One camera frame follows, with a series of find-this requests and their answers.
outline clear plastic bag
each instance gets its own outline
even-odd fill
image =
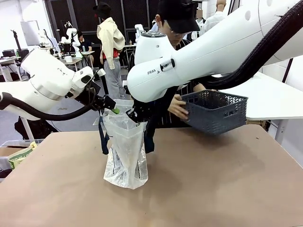
[[[136,189],[148,180],[143,135],[146,122],[136,124],[126,114],[133,101],[115,100],[120,113],[105,110],[103,122],[113,145],[109,150],[104,180],[123,188]]]

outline person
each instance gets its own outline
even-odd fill
[[[212,29],[214,26],[223,21],[227,16],[223,13],[223,10],[226,6],[226,0],[217,0],[217,11],[211,17],[209,17],[203,27],[202,34],[205,34],[207,31]]]
[[[160,0],[156,22],[159,32],[167,35],[170,44],[179,50],[190,43],[183,37],[192,31],[200,31],[195,20],[195,5],[186,0]],[[134,66],[134,53],[130,57],[129,70]],[[195,80],[181,86],[177,91],[167,113],[158,121],[157,128],[188,127],[182,120],[187,120],[188,111],[184,109],[186,103],[181,100],[182,95],[205,90],[204,86]]]
[[[102,42],[100,61],[104,64],[108,94],[112,99],[124,99],[119,53],[125,46],[125,38],[111,18],[108,4],[99,2],[93,9],[102,20],[97,28],[97,37]]]
[[[79,36],[79,41],[80,41],[80,51],[92,51],[93,48],[92,48],[92,45],[91,45],[91,41],[88,40],[88,39],[84,39],[83,38],[83,33],[82,32],[78,32],[78,36]],[[90,59],[91,59],[91,62],[94,64],[94,56],[93,55],[90,55]]]
[[[202,18],[198,18],[196,20],[196,22],[197,22],[197,24],[198,24],[198,26],[200,28],[200,31],[198,31],[198,32],[192,32],[192,34],[191,34],[192,41],[195,41],[197,38],[199,38],[202,35],[202,31],[203,31],[203,27],[204,27],[205,21],[206,20],[203,17]]]

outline black cable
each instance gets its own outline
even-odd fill
[[[235,72],[223,78],[197,79],[208,89],[228,89],[238,86],[251,77],[303,27],[303,0],[295,4],[270,29],[265,37]]]
[[[88,112],[91,109],[91,106],[93,105],[93,103],[95,101],[95,97],[96,97],[96,91],[94,90],[94,97],[89,105],[87,105],[79,110],[76,110],[75,112],[72,112],[72,113],[68,113],[68,114],[64,114],[64,115],[53,115],[53,114],[48,114],[48,113],[46,114],[39,110],[36,110],[29,104],[27,104],[19,99],[14,98],[12,95],[10,95],[8,93],[2,93],[2,94],[3,94],[2,102],[6,102],[9,105],[14,105],[36,118],[40,118],[40,119],[43,119],[46,121],[55,121],[55,122],[67,121],[67,120],[74,119],[76,117],[79,117],[79,116],[85,114],[86,112]]]
[[[53,121],[50,121],[50,122],[52,123],[53,127],[54,127],[55,129],[57,129],[57,131],[62,132],[61,130],[59,130],[59,129],[54,125]]]
[[[292,63],[293,63],[293,58],[291,58],[288,62],[288,65],[287,65],[287,68],[286,68],[286,71],[285,71],[285,74],[284,74],[284,77],[283,77],[283,80],[282,80],[282,83],[285,83],[286,80],[287,80],[287,76],[288,76],[288,73],[289,73],[289,70],[290,70],[290,67],[292,66]]]
[[[9,67],[9,69],[11,70],[11,72],[14,72],[12,69],[11,69],[11,67],[8,65],[8,67]]]
[[[89,66],[89,61],[86,59],[86,57],[81,53],[82,57],[85,59],[85,62],[87,63],[87,66]]]
[[[51,41],[51,39],[47,36],[46,30],[45,30],[45,29],[43,29],[43,30],[44,30],[44,32],[45,32],[46,38],[48,38],[48,40]]]

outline wall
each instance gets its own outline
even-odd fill
[[[282,81],[289,60],[277,64],[262,67],[262,72],[270,77]],[[290,68],[286,84],[303,91],[303,56],[294,58]],[[275,137],[276,127],[271,126],[269,134]],[[301,165],[303,166],[303,120],[289,120],[285,130],[282,147]]]
[[[2,0],[0,1],[0,28],[1,45],[0,54],[3,50],[17,49],[17,44],[11,30],[15,30],[22,49],[28,47],[22,32],[21,21],[37,20],[40,29],[45,29],[50,37],[53,33],[50,28],[48,16],[45,10],[44,2],[39,0]]]

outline tan tabletop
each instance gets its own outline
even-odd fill
[[[0,184],[1,227],[294,227],[303,170],[261,127],[163,129],[137,190],[103,180],[98,132],[53,133]]]

